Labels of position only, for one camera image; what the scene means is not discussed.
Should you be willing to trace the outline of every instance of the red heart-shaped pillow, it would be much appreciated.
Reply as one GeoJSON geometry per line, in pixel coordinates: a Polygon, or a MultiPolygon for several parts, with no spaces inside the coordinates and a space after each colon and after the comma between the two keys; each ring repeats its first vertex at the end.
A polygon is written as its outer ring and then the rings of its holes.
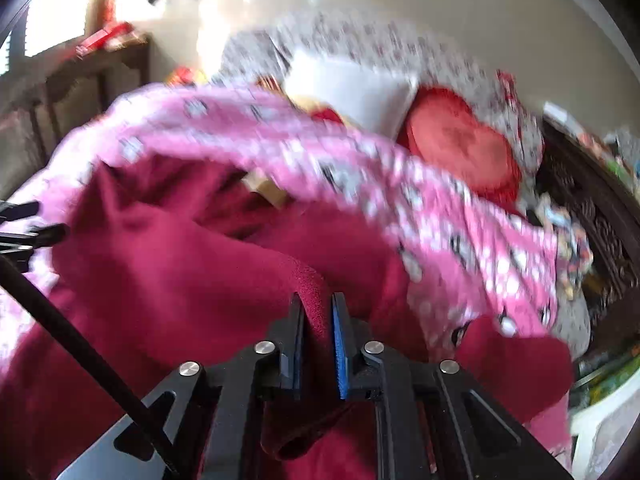
{"type": "Polygon", "coordinates": [[[473,192],[513,208],[522,174],[507,139],[480,123],[449,89],[418,90],[406,120],[409,150],[463,180],[473,192]]]}

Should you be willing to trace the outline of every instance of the silver screw head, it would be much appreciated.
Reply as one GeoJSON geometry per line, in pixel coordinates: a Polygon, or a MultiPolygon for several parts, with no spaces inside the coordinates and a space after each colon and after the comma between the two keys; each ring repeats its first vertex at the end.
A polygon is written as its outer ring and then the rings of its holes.
{"type": "Polygon", "coordinates": [[[364,344],[364,351],[367,354],[382,354],[385,346],[380,341],[369,341],[364,344]]]}
{"type": "Polygon", "coordinates": [[[276,345],[271,341],[260,341],[256,343],[254,349],[257,354],[270,354],[276,349],[276,345]]]}
{"type": "Polygon", "coordinates": [[[194,361],[187,361],[180,365],[178,371],[180,372],[180,375],[190,377],[200,371],[200,365],[194,361]]]}
{"type": "Polygon", "coordinates": [[[460,371],[460,365],[452,359],[446,359],[440,363],[440,370],[444,374],[457,374],[460,371]]]}

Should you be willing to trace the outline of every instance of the black rod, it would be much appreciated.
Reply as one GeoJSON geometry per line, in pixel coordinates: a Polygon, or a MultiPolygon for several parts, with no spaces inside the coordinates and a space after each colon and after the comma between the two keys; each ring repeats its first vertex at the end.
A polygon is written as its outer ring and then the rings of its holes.
{"type": "Polygon", "coordinates": [[[166,466],[178,474],[174,446],[158,426],[148,408],[129,389],[116,371],[109,366],[94,347],[42,294],[21,275],[14,265],[0,256],[0,286],[6,290],[33,319],[40,323],[53,339],[60,343],[94,380],[130,416],[164,460],[166,466]]]}

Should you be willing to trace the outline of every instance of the patterned pink cloth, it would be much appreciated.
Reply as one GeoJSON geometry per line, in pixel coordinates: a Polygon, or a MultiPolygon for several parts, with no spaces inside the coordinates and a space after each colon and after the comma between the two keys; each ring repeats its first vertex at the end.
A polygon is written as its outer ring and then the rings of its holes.
{"type": "MultiPolygon", "coordinates": [[[[149,151],[261,168],[298,200],[361,211],[402,255],[412,280],[408,304],[434,360],[452,356],[457,329],[482,314],[523,336],[546,334],[556,318],[552,232],[472,195],[383,137],[314,121],[254,88],[158,85],[121,97],[102,120],[72,132],[11,198],[40,200],[40,218],[7,225],[19,232],[65,221],[93,161],[120,166],[149,151]]],[[[28,277],[50,289],[49,250],[38,251],[28,277]]],[[[0,295],[0,368],[31,323],[0,295]]]]}

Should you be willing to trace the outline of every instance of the wooden furniture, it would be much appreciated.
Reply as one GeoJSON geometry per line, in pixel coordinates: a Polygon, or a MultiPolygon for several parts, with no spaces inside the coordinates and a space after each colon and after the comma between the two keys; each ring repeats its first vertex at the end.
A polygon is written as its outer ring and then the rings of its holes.
{"type": "Polygon", "coordinates": [[[577,142],[542,124],[545,155],[536,179],[580,221],[602,282],[586,287],[592,326],[590,351],[610,348],[640,329],[640,205],[620,181],[577,142]]]}
{"type": "Polygon", "coordinates": [[[42,139],[42,131],[36,118],[36,106],[44,104],[56,142],[60,142],[63,138],[63,132],[60,129],[55,105],[68,95],[76,80],[89,77],[97,79],[100,111],[104,113],[111,104],[107,91],[107,72],[123,63],[133,70],[138,70],[140,86],[146,85],[149,83],[149,51],[150,37],[145,36],[143,41],[128,44],[119,50],[97,50],[83,58],[66,60],[45,79],[36,93],[36,98],[32,100],[29,110],[31,126],[38,143],[38,151],[43,165],[47,161],[47,155],[42,139]]]}

